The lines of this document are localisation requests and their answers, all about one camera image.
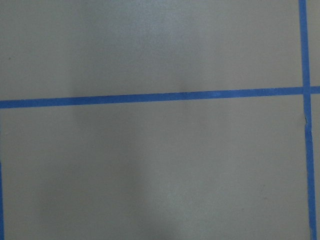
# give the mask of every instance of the gray surface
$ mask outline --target gray surface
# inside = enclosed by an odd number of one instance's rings
[[[298,1],[2,0],[0,99],[301,86]]]
[[[320,95],[312,96],[312,135],[314,149],[317,230],[320,233]]]
[[[6,240],[310,237],[302,96],[9,109],[0,120]]]
[[[310,81],[311,85],[320,85],[320,1],[307,1]]]

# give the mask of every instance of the blue painter's tape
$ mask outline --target blue painter's tape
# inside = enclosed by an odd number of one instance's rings
[[[320,86],[312,86],[311,94],[320,94]]]
[[[2,100],[0,109],[73,106],[93,104],[141,103],[200,99],[248,98],[303,94],[302,87],[258,88],[240,90],[193,91],[172,93],[151,93],[109,96],[84,96],[62,98],[40,98],[22,100]]]
[[[307,3],[306,3],[306,0],[299,0],[299,18],[300,18],[300,37],[301,37],[303,108],[304,108],[304,116],[306,119],[304,132],[305,132],[305,148],[306,148],[309,227],[310,227],[311,240],[317,240],[315,169],[314,169],[314,149],[313,149],[313,138],[312,138],[311,93],[312,93],[312,91],[317,91],[318,88],[317,87],[311,88],[311,86],[310,86],[310,67],[309,67],[309,46],[308,46],[308,25],[307,25]]]

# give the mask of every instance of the gray floor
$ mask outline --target gray floor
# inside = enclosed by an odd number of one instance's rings
[[[302,85],[298,1],[2,1],[0,36],[1,100]],[[310,238],[301,95],[6,109],[0,125],[6,240]]]

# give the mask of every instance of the blue tape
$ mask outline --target blue tape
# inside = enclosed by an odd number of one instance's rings
[[[305,133],[305,148],[306,148],[309,227],[310,227],[311,240],[317,240],[316,193],[315,193],[314,149],[313,149],[313,139],[312,139],[311,93],[312,93],[312,91],[317,91],[318,87],[311,88],[311,86],[310,86],[310,67],[309,67],[309,46],[308,46],[308,25],[307,25],[307,3],[306,3],[306,0],[299,0],[299,18],[300,18],[301,61],[302,61],[302,82],[303,82],[303,109],[304,109],[304,116],[306,119],[304,133]]]
[[[302,87],[258,88],[240,90],[193,91],[172,93],[151,93],[109,96],[84,96],[62,98],[40,98],[22,100],[2,100],[0,109],[33,108],[52,106],[74,106],[93,104],[141,103],[200,99],[248,98],[303,94]]]
[[[320,94],[320,86],[312,86],[311,94]]]

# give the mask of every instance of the vertical tape strip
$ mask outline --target vertical tape strip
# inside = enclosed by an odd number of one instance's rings
[[[312,140],[311,86],[310,86],[306,0],[299,0],[299,17],[300,17],[300,37],[301,37],[302,80],[303,80],[303,109],[304,109],[304,116],[306,120],[305,127],[304,127],[304,134],[305,134],[305,148],[306,148],[309,227],[310,227],[311,240],[317,240],[315,169],[314,169],[314,149],[313,149],[313,140]]]

